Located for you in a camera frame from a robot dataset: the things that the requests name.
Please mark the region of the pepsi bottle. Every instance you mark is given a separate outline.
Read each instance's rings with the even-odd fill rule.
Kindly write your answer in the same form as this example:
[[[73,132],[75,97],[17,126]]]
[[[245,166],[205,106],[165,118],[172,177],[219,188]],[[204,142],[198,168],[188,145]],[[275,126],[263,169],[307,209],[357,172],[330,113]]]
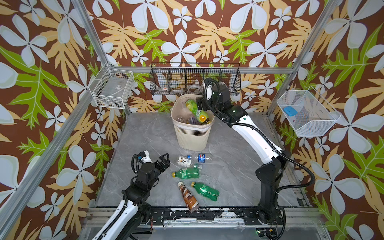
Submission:
[[[213,155],[209,153],[192,153],[187,155],[187,158],[197,163],[206,163],[212,160]]]

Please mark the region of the white label small bottle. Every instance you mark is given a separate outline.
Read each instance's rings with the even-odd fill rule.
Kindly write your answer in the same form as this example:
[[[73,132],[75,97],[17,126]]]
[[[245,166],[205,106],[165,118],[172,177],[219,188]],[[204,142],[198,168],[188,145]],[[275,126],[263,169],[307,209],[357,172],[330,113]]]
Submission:
[[[183,157],[183,156],[179,156],[179,158],[177,160],[177,165],[179,167],[183,167],[183,168],[194,168],[194,169],[198,169],[200,171],[202,170],[201,164],[194,163],[190,158]]]

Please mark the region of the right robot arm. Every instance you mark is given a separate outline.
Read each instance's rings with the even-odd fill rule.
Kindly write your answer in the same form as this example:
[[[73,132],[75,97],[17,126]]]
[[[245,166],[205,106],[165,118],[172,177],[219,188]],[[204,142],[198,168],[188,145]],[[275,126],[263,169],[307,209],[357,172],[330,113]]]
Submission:
[[[256,170],[256,176],[261,182],[261,198],[257,206],[258,218],[263,225],[272,223],[280,212],[278,206],[280,191],[313,185],[314,173],[288,157],[257,127],[245,109],[233,105],[230,89],[226,85],[207,78],[203,82],[203,89],[203,96],[197,99],[198,110],[211,111],[221,122],[239,133],[262,160],[263,165]],[[310,181],[306,184],[280,186],[281,178],[289,163],[307,172]]]

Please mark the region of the lime green label bottle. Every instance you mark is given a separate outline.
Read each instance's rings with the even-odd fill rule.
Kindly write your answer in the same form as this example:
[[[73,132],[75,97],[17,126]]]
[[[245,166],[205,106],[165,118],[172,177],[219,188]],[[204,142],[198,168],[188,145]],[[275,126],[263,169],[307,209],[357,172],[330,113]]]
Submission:
[[[197,102],[193,99],[186,101],[186,107],[193,113],[196,120],[201,124],[208,124],[210,122],[209,115],[204,110],[198,110]]]

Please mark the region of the brown tea bottle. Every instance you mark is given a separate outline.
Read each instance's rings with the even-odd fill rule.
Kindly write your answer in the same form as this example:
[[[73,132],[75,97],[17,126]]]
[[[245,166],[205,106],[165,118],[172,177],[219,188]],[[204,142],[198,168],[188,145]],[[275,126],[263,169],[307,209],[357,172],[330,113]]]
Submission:
[[[178,183],[178,187],[183,195],[183,199],[190,212],[194,212],[199,208],[199,203],[193,193],[186,187],[183,182]]]

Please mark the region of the green soda bottle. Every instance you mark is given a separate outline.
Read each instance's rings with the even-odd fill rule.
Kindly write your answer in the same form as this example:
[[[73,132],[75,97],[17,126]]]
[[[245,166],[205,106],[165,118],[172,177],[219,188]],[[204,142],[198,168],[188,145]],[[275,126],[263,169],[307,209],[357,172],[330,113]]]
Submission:
[[[181,180],[198,179],[200,177],[200,169],[198,168],[183,168],[177,172],[172,172],[173,178]]]
[[[204,183],[192,182],[191,187],[194,188],[197,193],[203,197],[206,197],[214,202],[218,200],[220,192]]]

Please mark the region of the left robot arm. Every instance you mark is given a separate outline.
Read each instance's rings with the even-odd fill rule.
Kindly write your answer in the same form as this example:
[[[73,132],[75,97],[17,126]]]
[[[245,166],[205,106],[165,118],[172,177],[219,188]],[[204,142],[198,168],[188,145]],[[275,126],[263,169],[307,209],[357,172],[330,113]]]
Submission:
[[[148,151],[133,155],[131,168],[134,177],[122,191],[123,199],[117,209],[93,237],[94,240],[134,240],[134,230],[151,220],[151,205],[146,201],[151,189],[158,184],[159,175],[171,165],[168,153],[153,162]]]

